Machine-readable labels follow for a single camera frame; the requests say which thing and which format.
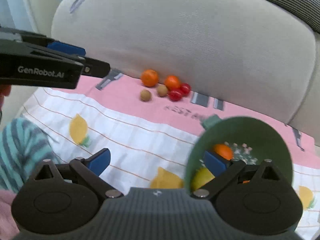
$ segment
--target green basket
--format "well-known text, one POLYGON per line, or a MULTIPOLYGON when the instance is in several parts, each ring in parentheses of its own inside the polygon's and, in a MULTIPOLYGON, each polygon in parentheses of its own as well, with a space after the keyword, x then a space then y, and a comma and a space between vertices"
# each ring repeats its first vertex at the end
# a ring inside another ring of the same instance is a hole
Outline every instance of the green basket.
POLYGON ((201 167, 200 159, 213 145, 224 142, 247 144, 252 148, 250 154, 257 158, 257 165, 271 159, 283 176, 292 184, 292 160, 287 145, 270 125, 252 117, 230 117, 220 119, 217 115, 204 120, 205 132, 193 147, 184 178, 185 188, 190 192, 190 184, 196 171, 201 167))

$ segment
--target pink clothing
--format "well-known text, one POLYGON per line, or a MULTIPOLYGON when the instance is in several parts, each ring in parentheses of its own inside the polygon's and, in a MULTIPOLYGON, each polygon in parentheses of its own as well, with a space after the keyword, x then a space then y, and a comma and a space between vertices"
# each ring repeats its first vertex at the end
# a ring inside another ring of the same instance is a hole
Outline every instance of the pink clothing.
POLYGON ((11 240, 18 233, 19 229, 11 215, 11 204, 15 194, 8 190, 0 190, 0 239, 11 240))

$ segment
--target red fruit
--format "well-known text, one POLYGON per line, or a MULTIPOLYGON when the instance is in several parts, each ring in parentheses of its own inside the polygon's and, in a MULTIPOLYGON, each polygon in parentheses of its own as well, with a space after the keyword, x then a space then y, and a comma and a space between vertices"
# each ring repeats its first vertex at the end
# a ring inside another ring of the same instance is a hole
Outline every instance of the red fruit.
POLYGON ((189 84, 183 83, 183 84, 181 84, 181 86, 180 86, 180 90, 181 90, 183 96, 184 96, 184 97, 187 97, 187 96, 190 94, 191 87, 190 87, 189 84))
POLYGON ((171 101, 180 101, 182 99, 182 92, 180 89, 173 89, 169 92, 171 101))

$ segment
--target brown round fruit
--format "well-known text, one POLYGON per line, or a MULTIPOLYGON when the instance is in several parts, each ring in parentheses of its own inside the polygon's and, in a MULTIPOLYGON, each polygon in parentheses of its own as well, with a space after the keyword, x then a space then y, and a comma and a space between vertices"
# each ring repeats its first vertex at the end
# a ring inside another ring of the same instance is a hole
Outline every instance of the brown round fruit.
POLYGON ((140 92, 140 99, 141 99, 141 101, 144 101, 144 102, 150 101, 150 100, 151 100, 151 93, 150 93, 150 91, 149 91, 149 90, 146 90, 146 89, 142 90, 142 91, 140 92))
POLYGON ((161 84, 157 87, 157 93, 158 93, 158 96, 165 97, 168 94, 168 89, 165 85, 161 84))

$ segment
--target orange fruit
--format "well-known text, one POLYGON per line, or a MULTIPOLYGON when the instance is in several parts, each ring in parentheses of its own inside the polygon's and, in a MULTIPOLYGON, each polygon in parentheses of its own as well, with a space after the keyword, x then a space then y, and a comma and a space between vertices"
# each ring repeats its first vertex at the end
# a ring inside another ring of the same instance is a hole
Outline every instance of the orange fruit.
POLYGON ((228 161, 233 158, 233 151, 225 144, 216 144, 212 150, 228 161))
POLYGON ((178 89, 180 88, 180 80, 176 76, 167 76, 164 81, 164 85, 169 89, 178 89))
POLYGON ((140 77, 146 87, 154 87, 159 82, 158 73, 152 69, 145 70, 140 77))

